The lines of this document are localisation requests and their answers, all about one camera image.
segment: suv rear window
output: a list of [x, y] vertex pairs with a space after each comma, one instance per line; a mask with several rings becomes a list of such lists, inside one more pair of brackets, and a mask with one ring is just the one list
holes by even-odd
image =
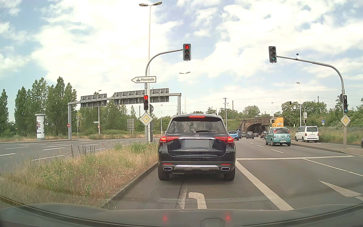
[[275, 130], [275, 133], [286, 133], [286, 134], [289, 133], [289, 130], [287, 128], [276, 128], [274, 130]]
[[317, 132], [317, 128], [316, 127], [307, 127], [306, 131], [307, 132]]
[[170, 133], [225, 133], [225, 127], [217, 117], [175, 117], [169, 124]]

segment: turquoise car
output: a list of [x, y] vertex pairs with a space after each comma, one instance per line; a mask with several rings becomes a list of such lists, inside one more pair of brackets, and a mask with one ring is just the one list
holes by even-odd
[[265, 135], [265, 145], [268, 145], [269, 143], [271, 146], [275, 146], [277, 143], [290, 146], [291, 134], [289, 129], [285, 127], [270, 128], [268, 134]]

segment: sky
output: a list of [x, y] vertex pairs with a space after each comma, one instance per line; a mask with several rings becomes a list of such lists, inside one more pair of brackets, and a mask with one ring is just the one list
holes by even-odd
[[[101, 90], [143, 90], [131, 81], [148, 62], [149, 7], [145, 0], [0, 0], [0, 94], [6, 89], [9, 119], [24, 86], [60, 76], [80, 96]], [[150, 56], [191, 44], [182, 53], [160, 55], [150, 65], [152, 88], [182, 93], [188, 113], [208, 107], [261, 112], [281, 110], [286, 101], [335, 105], [344, 79], [349, 108], [363, 97], [363, 1], [359, 0], [163, 0], [152, 6]], [[185, 80], [180, 72], [190, 72]], [[156, 116], [174, 115], [177, 98], [153, 103]], [[139, 107], [134, 106], [137, 114]]]

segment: traffic light pole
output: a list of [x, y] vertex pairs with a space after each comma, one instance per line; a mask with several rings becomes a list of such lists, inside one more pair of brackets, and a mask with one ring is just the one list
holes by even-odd
[[[173, 52], [177, 52], [177, 51], [182, 51], [183, 49], [177, 49], [177, 50], [169, 50], [169, 51], [165, 51], [165, 52], [161, 52], [155, 56], [153, 56], [149, 61], [148, 61], [148, 64], [146, 65], [146, 68], [145, 68], [145, 76], [148, 76], [148, 67], [149, 67], [149, 64], [151, 63], [151, 61], [156, 58], [157, 56], [161, 55], [161, 54], [168, 54], [168, 53], [173, 53]], [[148, 106], [150, 107], [150, 94], [149, 94], [149, 90], [148, 90], [148, 84], [145, 83], [145, 95], [148, 95]], [[150, 128], [150, 124], [148, 124], [148, 126], [145, 127], [145, 140], [147, 142], [151, 142], [152, 141], [152, 138], [151, 138], [151, 128]]]
[[[339, 70], [337, 70], [336, 67], [332, 66], [332, 65], [329, 65], [329, 64], [326, 64], [326, 63], [322, 63], [322, 62], [317, 62], [317, 61], [308, 61], [308, 60], [303, 60], [303, 59], [298, 59], [298, 58], [293, 58], [293, 57], [284, 57], [284, 56], [277, 56], [279, 58], [285, 58], [285, 59], [291, 59], [291, 60], [295, 60], [295, 61], [303, 61], [303, 62], [308, 62], [308, 63], [312, 63], [312, 64], [315, 64], [315, 65], [322, 65], [322, 66], [327, 66], [327, 67], [330, 67], [332, 69], [334, 69], [338, 75], [340, 76], [340, 80], [341, 80], [341, 94], [342, 95], [345, 95], [345, 89], [344, 89], [344, 80], [342, 79], [342, 75], [340, 73]], [[343, 148], [344, 149], [347, 149], [347, 127], [344, 126], [343, 127]]]

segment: black mercedes suv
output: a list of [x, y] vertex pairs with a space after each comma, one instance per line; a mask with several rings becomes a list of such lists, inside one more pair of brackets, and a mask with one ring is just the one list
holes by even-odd
[[158, 177], [170, 173], [223, 173], [235, 178], [236, 147], [224, 121], [212, 114], [180, 114], [170, 120], [158, 146]]

